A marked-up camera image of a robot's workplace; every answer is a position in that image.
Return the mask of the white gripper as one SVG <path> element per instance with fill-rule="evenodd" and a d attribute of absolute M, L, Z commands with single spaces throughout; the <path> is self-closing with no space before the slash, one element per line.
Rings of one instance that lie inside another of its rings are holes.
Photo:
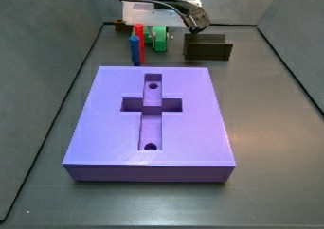
<path fill-rule="evenodd" d="M 154 8 L 156 1 L 165 0 L 124 0 L 124 20 L 130 25 L 187 27 L 173 10 Z M 201 6 L 200 0 L 185 1 Z"/>

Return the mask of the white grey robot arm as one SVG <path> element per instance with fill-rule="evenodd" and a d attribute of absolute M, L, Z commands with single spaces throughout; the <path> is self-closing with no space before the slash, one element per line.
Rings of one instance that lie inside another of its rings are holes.
<path fill-rule="evenodd" d="M 195 27 L 195 13 L 200 0 L 124 1 L 124 20 L 129 25 Z"/>

